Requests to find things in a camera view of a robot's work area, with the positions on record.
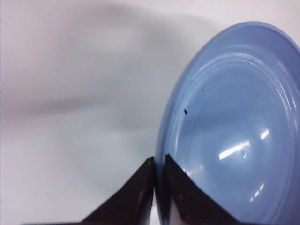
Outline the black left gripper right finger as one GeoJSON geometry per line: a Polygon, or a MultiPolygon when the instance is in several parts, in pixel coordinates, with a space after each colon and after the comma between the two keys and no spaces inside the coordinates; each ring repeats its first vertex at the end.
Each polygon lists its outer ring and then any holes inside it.
{"type": "Polygon", "coordinates": [[[174,159],[165,157],[170,225],[238,225],[230,213],[206,195],[174,159]]]}

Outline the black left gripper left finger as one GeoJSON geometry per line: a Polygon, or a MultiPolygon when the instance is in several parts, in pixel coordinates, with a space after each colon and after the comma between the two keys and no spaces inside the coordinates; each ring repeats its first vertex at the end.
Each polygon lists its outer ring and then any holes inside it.
{"type": "Polygon", "coordinates": [[[129,180],[80,222],[66,225],[148,225],[154,194],[154,157],[147,158],[129,180]]]}

